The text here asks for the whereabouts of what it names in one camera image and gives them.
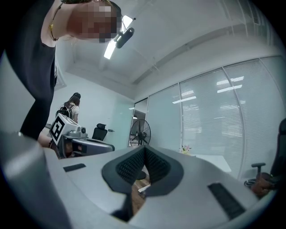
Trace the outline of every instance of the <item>floor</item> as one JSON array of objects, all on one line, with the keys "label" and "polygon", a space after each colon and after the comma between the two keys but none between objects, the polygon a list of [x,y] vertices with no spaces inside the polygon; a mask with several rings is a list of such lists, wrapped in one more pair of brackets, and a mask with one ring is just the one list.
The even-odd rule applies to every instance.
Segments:
[{"label": "floor", "polygon": [[145,196],[144,194],[140,194],[138,189],[143,188],[149,184],[149,176],[147,175],[143,180],[136,180],[134,185],[132,186],[132,208],[133,208],[133,215],[135,215],[139,209],[145,203]]}]

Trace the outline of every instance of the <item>black office chair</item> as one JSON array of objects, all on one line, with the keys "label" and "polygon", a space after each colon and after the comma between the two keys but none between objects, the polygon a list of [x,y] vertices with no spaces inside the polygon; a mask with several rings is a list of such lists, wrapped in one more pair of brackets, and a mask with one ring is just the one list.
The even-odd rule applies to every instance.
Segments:
[{"label": "black office chair", "polygon": [[254,179],[245,181],[244,185],[251,188],[259,176],[261,176],[264,180],[272,183],[274,187],[278,187],[279,184],[281,184],[286,166],[286,119],[282,120],[279,125],[277,151],[270,174],[261,172],[261,167],[265,165],[265,163],[252,164],[251,167],[257,167],[257,176]]},{"label": "black office chair", "polygon": [[95,140],[100,140],[100,141],[103,141],[106,134],[107,134],[107,130],[105,129],[105,126],[104,124],[97,124],[97,127],[94,128],[94,131],[93,131],[93,139]]}]

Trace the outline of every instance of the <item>desk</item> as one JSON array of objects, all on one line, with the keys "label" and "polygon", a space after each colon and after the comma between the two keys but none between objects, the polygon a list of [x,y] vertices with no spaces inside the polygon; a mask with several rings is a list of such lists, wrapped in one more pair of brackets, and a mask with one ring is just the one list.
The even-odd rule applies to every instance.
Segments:
[{"label": "desk", "polygon": [[226,173],[231,172],[231,168],[229,167],[227,161],[221,155],[204,155],[204,154],[191,154],[191,155],[210,162],[211,164],[221,169],[223,172]]}]

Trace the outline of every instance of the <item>person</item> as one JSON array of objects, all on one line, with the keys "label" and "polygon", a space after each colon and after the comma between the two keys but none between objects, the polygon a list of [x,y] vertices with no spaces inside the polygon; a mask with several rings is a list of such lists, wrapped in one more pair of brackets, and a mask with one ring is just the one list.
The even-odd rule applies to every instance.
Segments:
[{"label": "person", "polygon": [[72,95],[72,97],[70,97],[70,99],[65,102],[61,107],[60,107],[60,110],[63,108],[63,107],[66,107],[68,108],[70,111],[71,111],[71,114],[72,114],[72,117],[70,117],[73,121],[75,121],[76,123],[78,123],[78,115],[79,115],[79,112],[80,112],[80,108],[79,108],[79,105],[80,105],[80,98],[81,98],[81,95],[79,93],[74,93]]},{"label": "person", "polygon": [[56,83],[55,47],[60,37],[107,42],[120,31],[121,9],[109,0],[20,2],[22,14],[6,32],[5,52],[22,84],[34,97],[21,132],[49,147],[45,127]]}]

